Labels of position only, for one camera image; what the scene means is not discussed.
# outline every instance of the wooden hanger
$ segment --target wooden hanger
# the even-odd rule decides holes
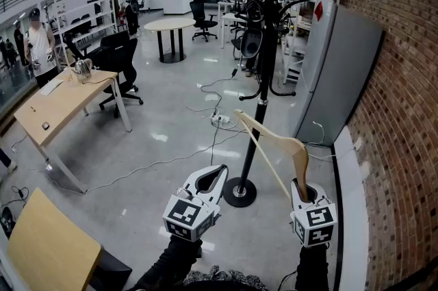
[[[282,189],[285,190],[286,195],[288,196],[289,199],[290,199],[289,192],[285,188],[283,182],[281,181],[280,177],[278,176],[274,168],[272,167],[265,153],[261,149],[259,143],[256,141],[254,135],[251,134],[248,126],[251,126],[252,128],[256,129],[261,135],[271,140],[278,148],[286,152],[286,154],[288,154],[292,158],[295,167],[296,178],[298,180],[298,187],[300,188],[301,191],[301,197],[303,201],[307,201],[306,170],[307,170],[307,165],[309,163],[309,154],[307,153],[304,144],[295,138],[285,138],[283,136],[278,136],[272,133],[264,125],[260,124],[253,117],[247,115],[245,112],[241,110],[234,110],[234,114],[237,116],[238,119],[241,120],[242,124],[244,125],[247,132],[249,133],[250,137],[253,139],[257,148],[263,155],[263,158],[268,163],[268,166],[276,176],[277,180],[279,180]]]

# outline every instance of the brick wall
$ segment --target brick wall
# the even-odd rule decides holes
[[[367,287],[384,290],[438,255],[438,0],[342,3],[386,33],[348,124],[363,141],[359,163],[370,165]]]

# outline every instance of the power strip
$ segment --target power strip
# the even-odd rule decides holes
[[[227,124],[230,121],[228,116],[224,116],[223,114],[214,114],[212,113],[210,116],[210,120],[212,125],[215,127],[221,127],[224,124]]]

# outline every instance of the black coat rack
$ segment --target black coat rack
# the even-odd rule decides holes
[[[255,111],[255,120],[263,124],[265,118],[266,108],[268,106],[268,90],[272,94],[279,97],[295,96],[295,92],[280,93],[272,88],[272,78],[274,75],[275,57],[277,37],[279,33],[285,34],[288,32],[288,27],[284,26],[285,21],[290,17],[286,14],[287,10],[297,3],[302,3],[310,0],[296,0],[291,1],[285,7],[281,7],[279,0],[248,0],[253,1],[260,8],[260,17],[250,17],[249,14],[242,16],[236,14],[237,18],[241,18],[250,25],[256,25],[264,22],[262,30],[263,39],[261,41],[261,49],[259,59],[261,59],[261,83],[257,93],[249,97],[240,97],[241,101],[247,99],[254,99],[259,96],[257,102],[257,109]],[[260,133],[253,129],[253,135],[258,140]],[[248,150],[246,152],[245,163],[240,177],[228,180],[224,185],[224,198],[230,205],[234,207],[247,207],[254,202],[257,196],[257,189],[251,180],[248,179],[249,170],[253,163],[255,153],[255,143],[250,140]]]

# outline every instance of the refrigerator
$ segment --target refrigerator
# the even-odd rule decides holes
[[[317,6],[322,4],[322,14]],[[372,19],[337,5],[332,0],[315,3],[307,50],[302,61],[289,126],[301,142],[324,140],[331,146],[355,106],[367,81],[382,36]]]

